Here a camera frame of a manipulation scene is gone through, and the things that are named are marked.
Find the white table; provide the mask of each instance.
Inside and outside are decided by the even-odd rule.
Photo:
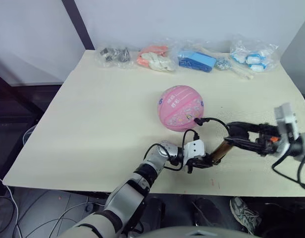
[[[4,178],[21,187],[112,191],[140,164],[147,148],[161,140],[181,144],[183,133],[165,128],[157,101],[174,85],[189,85],[203,97],[204,116],[224,122],[275,124],[274,107],[291,102],[305,132],[305,101],[283,67],[239,79],[231,71],[211,73],[180,68],[175,73],[99,68],[86,51],[51,102],[35,131]],[[196,127],[208,152],[226,136],[216,122]],[[299,185],[271,170],[272,156],[233,148],[216,167],[163,170],[155,193],[238,196],[305,196]],[[288,158],[279,169],[296,178],[298,162]]]

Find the pink ball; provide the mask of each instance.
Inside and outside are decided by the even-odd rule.
[[[195,127],[194,118],[203,116],[201,95],[189,86],[168,88],[158,102],[161,123],[170,130],[185,131]]]

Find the person's foot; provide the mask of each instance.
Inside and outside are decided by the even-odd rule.
[[[256,227],[261,223],[257,212],[248,208],[247,204],[240,197],[233,197],[230,200],[230,208],[235,219],[254,235]]]

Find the orange object in plastic bag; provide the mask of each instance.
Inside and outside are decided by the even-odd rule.
[[[137,57],[137,63],[140,65],[143,65],[147,68],[149,68],[149,61],[146,59],[143,59],[141,57],[141,55],[143,53],[149,53],[149,52],[153,52],[159,56],[163,56],[166,57],[168,51],[168,46],[148,46],[146,48],[143,48],[139,53],[138,53],[138,57]]]

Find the plastic bag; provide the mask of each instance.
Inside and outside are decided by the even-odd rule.
[[[178,53],[181,67],[211,72],[216,63],[216,58],[198,51],[183,50]]]
[[[226,57],[227,56],[226,53],[218,52],[215,49],[215,47],[216,45],[214,43],[211,43],[209,41],[201,41],[201,40],[196,40],[196,41],[188,40],[185,43],[182,43],[182,49],[184,50],[192,50],[200,54],[205,54],[208,57],[215,58],[215,61],[211,60],[207,64],[206,68],[208,68],[208,70],[204,70],[204,71],[209,72],[214,67],[218,70],[230,70],[235,74],[237,74],[239,77],[244,79],[253,79],[254,73],[251,70],[231,62],[231,60],[229,60]]]
[[[167,44],[150,45],[138,53],[137,63],[156,71],[175,71],[177,60],[173,51]]]
[[[96,51],[96,61],[101,67],[117,66],[120,68],[129,68],[134,60],[128,47],[103,45]]]
[[[278,46],[260,40],[236,36],[230,47],[230,56],[254,72],[274,69],[279,64]]]

